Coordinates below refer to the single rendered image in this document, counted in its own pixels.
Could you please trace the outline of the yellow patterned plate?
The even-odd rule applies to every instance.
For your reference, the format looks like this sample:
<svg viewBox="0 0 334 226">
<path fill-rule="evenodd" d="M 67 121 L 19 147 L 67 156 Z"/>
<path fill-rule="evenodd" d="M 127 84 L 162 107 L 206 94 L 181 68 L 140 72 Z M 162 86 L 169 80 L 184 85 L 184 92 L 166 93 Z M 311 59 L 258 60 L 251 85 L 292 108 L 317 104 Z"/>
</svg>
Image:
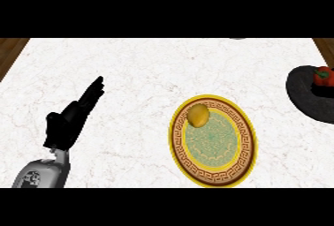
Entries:
<svg viewBox="0 0 334 226">
<path fill-rule="evenodd" d="M 208 121 L 193 128 L 186 115 L 203 104 Z M 187 99 L 172 114 L 168 143 L 175 165 L 203 187 L 231 187 L 251 173 L 258 153 L 255 131 L 246 114 L 226 98 L 202 94 Z"/>
</svg>

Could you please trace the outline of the dark grey pan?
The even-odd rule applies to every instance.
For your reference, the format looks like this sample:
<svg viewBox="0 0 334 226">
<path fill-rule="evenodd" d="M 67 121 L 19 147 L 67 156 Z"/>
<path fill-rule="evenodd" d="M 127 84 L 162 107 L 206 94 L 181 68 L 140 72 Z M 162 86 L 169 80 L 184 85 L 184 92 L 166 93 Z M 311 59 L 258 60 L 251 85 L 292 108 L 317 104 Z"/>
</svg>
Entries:
<svg viewBox="0 0 334 226">
<path fill-rule="evenodd" d="M 296 109 L 319 122 L 334 124 L 334 87 L 313 84 L 314 69 L 302 65 L 289 71 L 285 91 Z"/>
</svg>

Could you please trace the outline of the red bell pepper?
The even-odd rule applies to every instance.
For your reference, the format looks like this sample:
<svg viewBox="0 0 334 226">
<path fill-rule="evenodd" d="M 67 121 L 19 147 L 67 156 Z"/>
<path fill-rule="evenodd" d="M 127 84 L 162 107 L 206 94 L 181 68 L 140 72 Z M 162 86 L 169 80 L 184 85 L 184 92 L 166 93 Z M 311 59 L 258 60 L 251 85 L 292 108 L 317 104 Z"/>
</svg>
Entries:
<svg viewBox="0 0 334 226">
<path fill-rule="evenodd" d="M 326 66 L 314 69 L 313 83 L 317 86 L 334 87 L 334 71 Z"/>
</svg>

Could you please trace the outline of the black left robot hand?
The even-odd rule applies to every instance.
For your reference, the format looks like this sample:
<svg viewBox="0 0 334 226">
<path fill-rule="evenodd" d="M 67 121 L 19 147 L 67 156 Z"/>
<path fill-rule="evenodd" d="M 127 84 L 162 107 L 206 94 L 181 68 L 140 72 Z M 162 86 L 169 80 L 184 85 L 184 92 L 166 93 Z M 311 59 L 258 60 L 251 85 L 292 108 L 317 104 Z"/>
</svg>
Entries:
<svg viewBox="0 0 334 226">
<path fill-rule="evenodd" d="M 69 103 L 60 113 L 48 113 L 44 147 L 59 150 L 67 150 L 72 147 L 84 128 L 85 119 L 104 93 L 103 87 L 103 77 L 98 76 L 81 98 Z"/>
</svg>

